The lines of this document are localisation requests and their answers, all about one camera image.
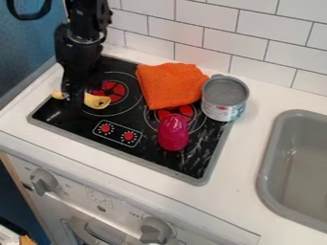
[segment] oven knob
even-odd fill
[[[161,219],[155,217],[147,217],[141,226],[142,243],[167,244],[173,235],[172,229]]]
[[[31,174],[30,179],[39,196],[44,195],[47,191],[54,191],[58,186],[58,181],[53,177],[53,175],[42,168],[35,170]]]

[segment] white countertop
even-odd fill
[[[171,61],[111,46],[106,46],[104,53],[150,65]],[[202,70],[209,76],[219,73]],[[327,98],[240,78],[251,90],[246,114],[230,131],[209,182],[194,187],[29,124],[27,115],[58,87],[61,75],[59,65],[55,65],[5,107],[0,114],[0,130],[260,234],[260,245],[327,243],[327,234],[272,213],[259,200],[254,185],[274,118],[291,109],[327,115]]]

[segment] oven door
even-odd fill
[[[51,193],[38,196],[29,191],[56,245],[142,245],[135,237],[114,228],[110,222]]]

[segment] black cable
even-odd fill
[[[16,7],[14,5],[14,0],[7,0],[7,7],[11,14],[19,20],[36,20],[42,18],[44,15],[46,15],[50,10],[52,6],[53,0],[45,0],[43,3],[43,6],[39,12],[36,13],[29,13],[29,14],[18,14],[16,11]]]

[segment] tile wall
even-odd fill
[[[107,42],[327,96],[326,0],[108,0]]]

